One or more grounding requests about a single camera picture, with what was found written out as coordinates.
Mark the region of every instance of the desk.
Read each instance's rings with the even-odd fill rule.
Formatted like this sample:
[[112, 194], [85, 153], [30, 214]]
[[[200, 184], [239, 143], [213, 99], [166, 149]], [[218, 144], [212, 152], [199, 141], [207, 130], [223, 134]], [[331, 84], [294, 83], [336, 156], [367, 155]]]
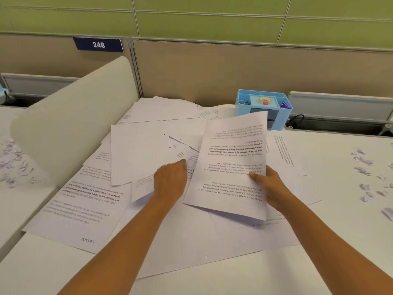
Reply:
[[[0, 106], [0, 139], [9, 138], [12, 118], [23, 108]], [[37, 179], [42, 176], [35, 170]], [[30, 186], [7, 188], [0, 185], [0, 261], [22, 237], [21, 228], [35, 215], [47, 199], [54, 194], [51, 184], [37, 183]]]
[[[393, 207], [393, 193], [364, 203], [362, 175], [351, 152], [367, 151], [386, 162], [393, 139], [285, 131], [306, 161], [318, 162], [312, 210], [338, 235], [393, 276], [393, 223], [380, 210]], [[381, 173], [392, 172], [387, 167]], [[93, 254], [25, 234], [0, 263], [0, 293], [56, 294]], [[132, 294], [330, 294], [301, 246], [249, 254], [137, 280]]]

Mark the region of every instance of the left hand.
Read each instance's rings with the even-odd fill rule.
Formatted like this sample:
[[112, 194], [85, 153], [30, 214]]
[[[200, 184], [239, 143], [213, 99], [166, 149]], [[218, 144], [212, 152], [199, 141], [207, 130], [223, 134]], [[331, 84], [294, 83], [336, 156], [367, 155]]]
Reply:
[[185, 159], [160, 167], [154, 174], [154, 196], [172, 204], [181, 197], [187, 182]]

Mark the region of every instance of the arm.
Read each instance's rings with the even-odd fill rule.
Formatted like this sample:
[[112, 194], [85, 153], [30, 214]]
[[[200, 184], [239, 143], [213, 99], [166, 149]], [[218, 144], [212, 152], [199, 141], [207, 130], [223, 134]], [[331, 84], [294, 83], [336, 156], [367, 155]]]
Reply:
[[325, 225], [266, 166], [267, 176], [250, 173], [281, 212], [333, 295], [392, 294], [393, 279]]
[[184, 159], [159, 168], [149, 202], [59, 295], [128, 295], [161, 222], [183, 194], [186, 182]]

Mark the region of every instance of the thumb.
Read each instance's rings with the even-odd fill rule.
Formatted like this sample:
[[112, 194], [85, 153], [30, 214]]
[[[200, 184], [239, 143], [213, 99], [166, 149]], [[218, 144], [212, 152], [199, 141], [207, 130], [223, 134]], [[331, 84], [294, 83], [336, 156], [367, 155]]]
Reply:
[[248, 176], [250, 176], [251, 179], [254, 180], [255, 182], [258, 182], [261, 184], [265, 181], [265, 177], [266, 177], [263, 175], [255, 174], [254, 172], [249, 172]]

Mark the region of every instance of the desk organizer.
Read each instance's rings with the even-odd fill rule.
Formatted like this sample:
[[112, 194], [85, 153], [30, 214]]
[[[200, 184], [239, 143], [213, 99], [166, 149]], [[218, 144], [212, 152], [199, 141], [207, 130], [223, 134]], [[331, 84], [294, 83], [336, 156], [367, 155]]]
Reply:
[[283, 93], [238, 90], [235, 115], [268, 112], [268, 129], [283, 130], [292, 111], [292, 105]]

